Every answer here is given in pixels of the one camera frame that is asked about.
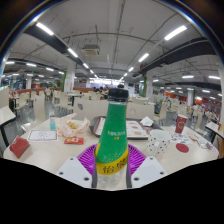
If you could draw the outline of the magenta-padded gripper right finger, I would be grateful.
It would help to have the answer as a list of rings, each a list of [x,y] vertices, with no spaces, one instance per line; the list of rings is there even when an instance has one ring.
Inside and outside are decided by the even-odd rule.
[[[140,188],[167,175],[167,172],[155,157],[146,157],[133,145],[128,145],[128,150],[126,171],[128,188]]]

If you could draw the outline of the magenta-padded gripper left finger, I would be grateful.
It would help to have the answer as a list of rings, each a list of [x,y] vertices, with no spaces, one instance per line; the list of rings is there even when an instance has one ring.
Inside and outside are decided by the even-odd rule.
[[[96,146],[92,145],[77,157],[69,157],[56,175],[81,187],[95,188],[97,186],[95,149]]]

